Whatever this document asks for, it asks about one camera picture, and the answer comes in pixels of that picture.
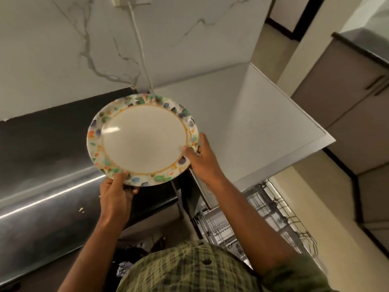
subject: dishwasher rack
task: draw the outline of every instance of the dishwasher rack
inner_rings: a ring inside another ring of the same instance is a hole
[[[323,271],[325,270],[317,258],[316,241],[268,179],[243,191],[242,194],[258,211],[259,215],[297,252],[310,254],[318,266]],[[195,220],[203,237],[210,243],[229,250],[251,267],[246,254],[219,207],[203,209],[197,214]]]

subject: power cord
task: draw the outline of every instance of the power cord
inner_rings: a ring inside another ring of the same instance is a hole
[[[151,92],[151,94],[155,94],[153,82],[152,82],[152,80],[150,78],[149,72],[148,72],[147,67],[146,67],[146,59],[145,59],[145,53],[144,53],[144,50],[143,50],[142,39],[140,38],[140,33],[139,33],[139,30],[138,30],[137,22],[135,21],[135,14],[134,14],[134,10],[132,8],[131,1],[127,1],[127,4],[128,4],[128,7],[129,7],[129,15],[130,15],[130,18],[131,18],[132,23],[134,25],[135,37],[137,39],[137,43],[138,43],[138,47],[139,47],[139,52],[140,52],[140,60],[141,60],[143,69],[145,70],[146,78],[147,78],[147,80],[149,82],[149,85],[150,85],[150,92]]]

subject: colorful speckled pattern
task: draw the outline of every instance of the colorful speckled pattern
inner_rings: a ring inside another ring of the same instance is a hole
[[[187,133],[187,146],[194,151],[198,149],[199,135],[197,126],[189,112],[182,105],[175,103],[169,98],[150,94],[135,94],[119,98],[106,105],[96,114],[90,124],[87,135],[87,148],[92,162],[109,178],[113,178],[114,173],[121,172],[123,168],[120,168],[106,156],[103,147],[102,129],[104,124],[108,123],[119,112],[136,105],[155,105],[173,112],[184,124]],[[126,184],[131,186],[158,185],[177,177],[189,165],[189,160],[182,156],[170,167],[152,174],[135,174],[130,171]]]

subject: cabinet handle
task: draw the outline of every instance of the cabinet handle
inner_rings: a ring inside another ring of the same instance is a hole
[[[381,75],[379,76],[378,78],[376,78],[371,84],[369,84],[365,90],[369,90],[371,87],[373,87],[375,84],[378,83],[379,80],[381,80],[383,77],[385,77],[384,75]]]
[[[374,96],[380,95],[380,94],[381,94],[382,92],[384,92],[385,89],[388,88],[388,87],[389,87],[389,83],[387,83],[387,84],[385,85],[385,87],[382,88],[381,90],[378,90],[378,91],[374,94]]]

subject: plate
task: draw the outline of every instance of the plate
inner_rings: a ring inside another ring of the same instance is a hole
[[[198,129],[189,112],[169,98],[135,94],[119,98],[96,114],[87,148],[107,177],[128,171],[131,186],[158,185],[190,165],[182,146],[198,149]]]

